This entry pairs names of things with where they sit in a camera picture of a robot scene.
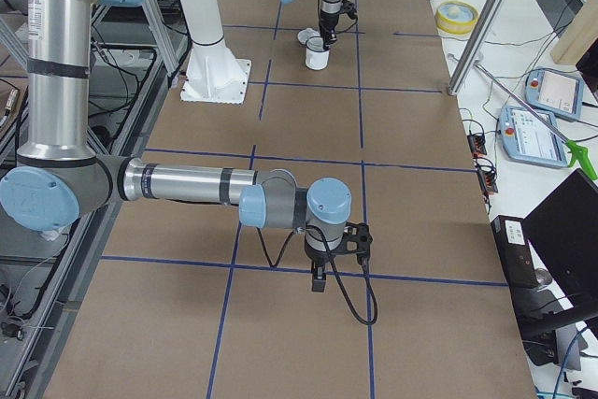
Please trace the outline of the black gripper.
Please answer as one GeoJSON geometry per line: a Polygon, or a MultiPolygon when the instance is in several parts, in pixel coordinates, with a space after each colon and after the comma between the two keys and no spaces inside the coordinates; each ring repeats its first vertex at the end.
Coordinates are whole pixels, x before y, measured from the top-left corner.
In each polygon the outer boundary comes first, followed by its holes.
{"type": "Polygon", "coordinates": [[[311,247],[305,247],[305,253],[311,260],[311,291],[325,292],[326,287],[326,273],[325,266],[335,258],[335,253],[332,251],[319,251],[311,247]]]}
{"type": "Polygon", "coordinates": [[[324,10],[319,11],[319,28],[321,38],[321,48],[328,50],[337,40],[335,27],[338,25],[339,12],[329,13],[324,10]]]}

